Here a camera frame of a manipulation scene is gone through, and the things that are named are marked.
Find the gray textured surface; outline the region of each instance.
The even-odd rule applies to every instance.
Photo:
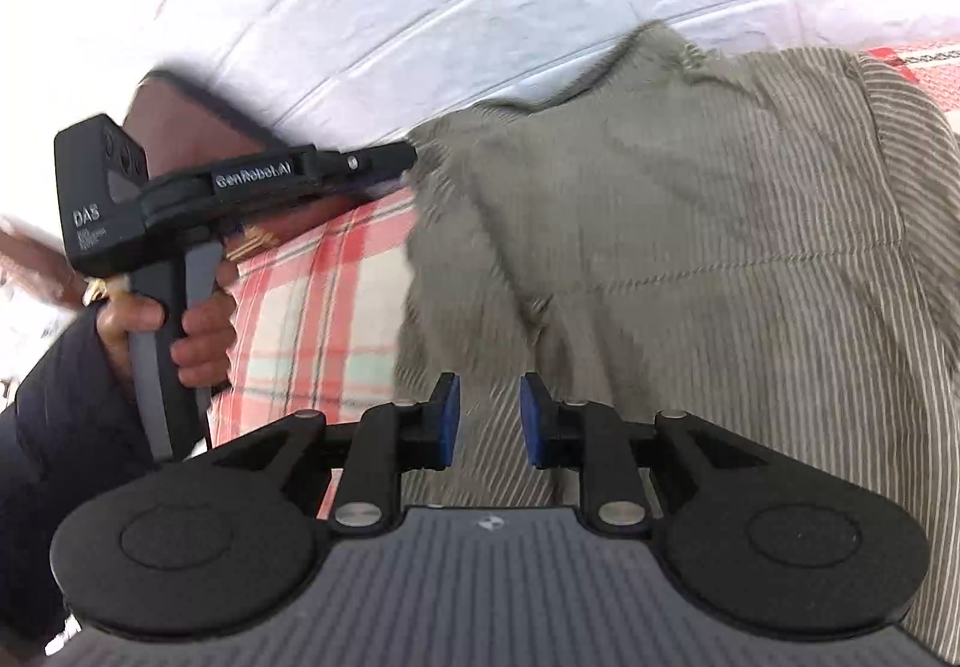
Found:
[[[833,644],[766,640],[693,608],[640,542],[570,509],[411,509],[342,543],[269,622],[192,645],[87,630],[51,667],[932,667],[888,629]]]

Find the black jacket sleeve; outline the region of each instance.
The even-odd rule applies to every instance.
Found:
[[[136,405],[88,308],[0,413],[0,625],[42,643],[64,625],[50,542],[71,510],[152,469]]]

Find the clothing pile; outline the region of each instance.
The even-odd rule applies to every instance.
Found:
[[[925,528],[906,625],[960,659],[960,152],[870,55],[723,57],[658,23],[541,105],[418,127],[397,386],[463,379],[455,468],[410,501],[548,504],[517,378],[632,420],[683,408]]]

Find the brown object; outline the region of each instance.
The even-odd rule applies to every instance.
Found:
[[[232,105],[165,70],[151,71],[137,87],[124,129],[146,151],[150,177],[284,146]],[[348,197],[328,197],[258,218],[227,242],[227,255],[237,261],[251,258],[355,206]]]
[[[83,307],[86,281],[73,271],[59,244],[13,218],[0,218],[0,275],[46,304]]]

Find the plaid fabric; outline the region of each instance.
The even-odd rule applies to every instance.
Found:
[[[909,47],[876,47],[867,50],[875,58],[896,68],[905,79],[915,82],[947,113],[947,119],[958,130],[960,114],[960,44],[910,45]]]
[[[303,408],[333,423],[391,399],[413,221],[413,194],[400,191],[241,265],[215,444]]]

